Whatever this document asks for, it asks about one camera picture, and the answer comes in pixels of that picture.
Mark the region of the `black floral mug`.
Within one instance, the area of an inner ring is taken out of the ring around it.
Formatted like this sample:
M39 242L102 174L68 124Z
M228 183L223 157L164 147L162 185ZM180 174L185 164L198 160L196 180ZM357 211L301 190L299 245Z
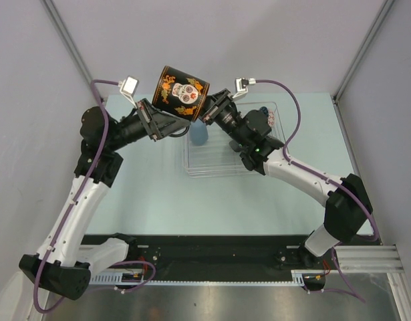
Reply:
M173 116L196 121L204 106L210 84L170 66L164 66L152 105Z

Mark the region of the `light blue cup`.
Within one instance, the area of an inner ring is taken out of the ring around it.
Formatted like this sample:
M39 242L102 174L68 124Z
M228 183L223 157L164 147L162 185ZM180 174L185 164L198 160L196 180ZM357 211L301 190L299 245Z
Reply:
M207 126L201 120L197 120L190 125L189 129L190 141L195 146L204 145L209 139Z

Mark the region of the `blue triangle pattern bowl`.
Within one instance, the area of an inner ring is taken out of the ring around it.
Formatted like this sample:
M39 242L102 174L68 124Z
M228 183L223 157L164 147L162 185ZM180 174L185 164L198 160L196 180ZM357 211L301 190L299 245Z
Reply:
M273 127L275 125L275 115L274 112L270 109L268 109L265 106L260 107L259 109L264 115L267 117L267 123L270 127Z

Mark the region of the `clear wire dish rack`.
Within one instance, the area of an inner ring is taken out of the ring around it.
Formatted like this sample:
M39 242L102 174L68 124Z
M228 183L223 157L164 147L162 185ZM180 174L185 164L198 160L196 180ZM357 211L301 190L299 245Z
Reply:
M265 106L275 115L275 125L271 127L271 136L285 142L285 133L281 125L277 104L273 101L243 102L237 105L244 116L251 110ZM202 146L195 146L190 141L189 132L184 137L183 166L192 178L222 177L231 175L252 175L239 154L229 146L231 139L217 125L207 127L209 139Z

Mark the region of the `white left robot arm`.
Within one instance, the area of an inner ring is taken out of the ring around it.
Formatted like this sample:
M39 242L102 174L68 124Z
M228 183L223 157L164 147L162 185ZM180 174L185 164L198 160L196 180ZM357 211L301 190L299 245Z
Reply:
M117 151L141 138L160 140L190 125L189 120L161 111L146 99L135 103L121 121L95 106L84 112L81 123L81 155L67 201L37 252L23 255L19 262L35 290L71 300L80 298L100 272L117 263L129 268L139 259L136 239L121 233L111 235L85 256L78 253L86 229L122 165Z

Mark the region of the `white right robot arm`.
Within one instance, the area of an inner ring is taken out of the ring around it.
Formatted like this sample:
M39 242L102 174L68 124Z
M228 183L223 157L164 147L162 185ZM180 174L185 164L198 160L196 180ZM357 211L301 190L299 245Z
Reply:
M205 124L217 124L229 135L231 148L247 170L282 180L324 207L323 224L299 251L305 267L316 268L329 249L351 241L365 221L375 225L372 205L359 176L329 175L289 156L287 145L270 135L266 114L251 110L241 116L228 90L207 96L200 119Z

